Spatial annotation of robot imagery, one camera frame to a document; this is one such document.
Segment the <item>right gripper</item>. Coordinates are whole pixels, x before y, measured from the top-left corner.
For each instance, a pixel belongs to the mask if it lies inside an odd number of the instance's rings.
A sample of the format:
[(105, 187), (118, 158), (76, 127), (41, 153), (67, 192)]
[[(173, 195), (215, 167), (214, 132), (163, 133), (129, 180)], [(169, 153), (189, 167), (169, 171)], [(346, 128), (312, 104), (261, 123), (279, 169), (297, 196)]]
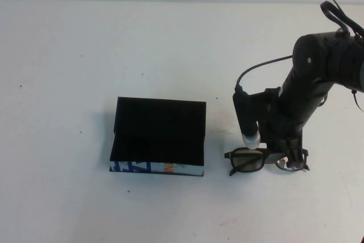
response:
[[(303, 155), (303, 126), (305, 119), (298, 120), (282, 114), (275, 104), (267, 105), (261, 124), (262, 142), (267, 146), (287, 149), (287, 167), (301, 168), (304, 164)], [(276, 164), (285, 158), (285, 153), (271, 153), (268, 156), (269, 164)]]

